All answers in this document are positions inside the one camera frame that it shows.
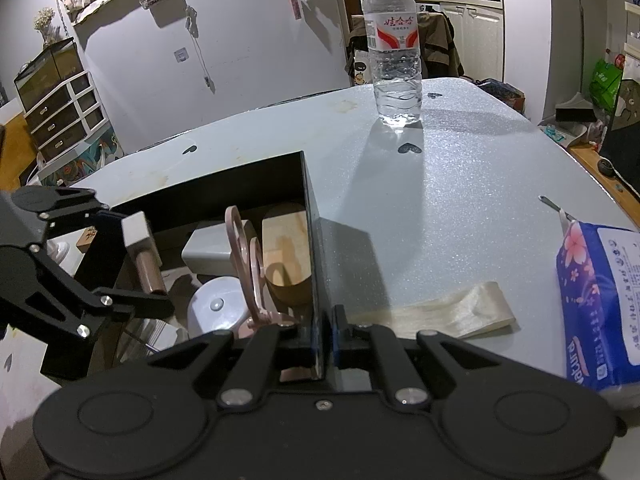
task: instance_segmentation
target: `green bag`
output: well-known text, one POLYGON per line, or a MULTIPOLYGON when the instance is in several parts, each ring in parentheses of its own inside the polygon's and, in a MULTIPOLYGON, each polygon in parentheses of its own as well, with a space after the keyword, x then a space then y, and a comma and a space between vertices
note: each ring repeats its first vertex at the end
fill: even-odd
POLYGON ((596 63, 596 68, 591 77, 591 84, 589 85, 591 100, 600 108, 612 113, 621 81, 622 70, 611 63, 607 63, 604 59, 599 60, 596 63))

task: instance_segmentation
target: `open black box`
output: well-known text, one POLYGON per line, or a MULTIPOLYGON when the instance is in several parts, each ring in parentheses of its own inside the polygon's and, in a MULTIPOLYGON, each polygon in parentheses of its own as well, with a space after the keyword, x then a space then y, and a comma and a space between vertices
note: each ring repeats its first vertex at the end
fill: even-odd
MULTIPOLYGON (((311 316, 303 321, 300 333, 305 339, 308 337, 314 353, 314 376, 321 378, 324 354, 328 351, 322 348, 321 330, 328 326, 329 306, 322 276, 318 207, 303 152, 259 160, 164 187, 119 204, 111 210, 127 215, 143 211, 158 242, 158 234, 162 237, 166 232, 182 226, 223 218, 226 208, 230 205, 238 206, 241 216, 245 218, 244 212, 251 213, 281 202, 297 202, 305 205, 306 209, 311 254, 312 306, 311 316)), ((261 241, 260 223, 254 222, 254 227, 261 241)), ((183 243, 186 243, 188 235, 183 235, 182 239, 183 243)), ((94 290, 99 286, 115 286, 126 257, 122 231, 109 232, 98 229, 75 278, 88 290, 94 290)), ((60 351, 51 348, 47 351, 42 371, 64 378, 84 376, 91 351, 73 354, 74 358, 70 360, 68 346, 60 351)))

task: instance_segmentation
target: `black heart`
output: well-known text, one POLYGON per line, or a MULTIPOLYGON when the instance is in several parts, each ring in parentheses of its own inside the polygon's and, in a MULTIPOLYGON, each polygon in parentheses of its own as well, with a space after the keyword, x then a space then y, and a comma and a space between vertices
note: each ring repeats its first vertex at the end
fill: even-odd
POLYGON ((406 142, 398 148, 398 153, 406 153, 406 152, 422 153, 422 150, 418 148, 418 146, 416 146, 415 144, 406 142))

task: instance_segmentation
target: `pink flower print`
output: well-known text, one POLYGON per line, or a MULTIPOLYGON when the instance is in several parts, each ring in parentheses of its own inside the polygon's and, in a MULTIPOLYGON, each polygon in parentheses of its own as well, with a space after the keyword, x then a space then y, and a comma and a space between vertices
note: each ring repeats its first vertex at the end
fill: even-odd
POLYGON ((564 266, 568 267, 573 260, 578 265, 583 264, 587 259, 587 243, 584 241, 580 224, 574 222, 569 229, 569 233, 564 239, 564 248, 566 249, 566 258, 564 266))
POLYGON ((593 277, 593 275, 595 274, 594 270, 593 270, 593 264, 591 263, 591 260, 587 260, 586 265, 584 266, 584 272, 588 273, 588 275, 590 276, 590 278, 593 277))

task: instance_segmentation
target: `broom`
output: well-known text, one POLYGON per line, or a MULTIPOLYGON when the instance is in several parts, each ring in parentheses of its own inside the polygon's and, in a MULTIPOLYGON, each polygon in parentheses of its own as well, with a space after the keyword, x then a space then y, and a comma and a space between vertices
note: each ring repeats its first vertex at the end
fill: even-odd
POLYGON ((584 83, 584 7, 580 3, 580 86, 578 92, 571 100, 556 105, 556 122, 565 123, 594 123, 597 118, 593 112, 593 104, 582 97, 582 85, 584 83))

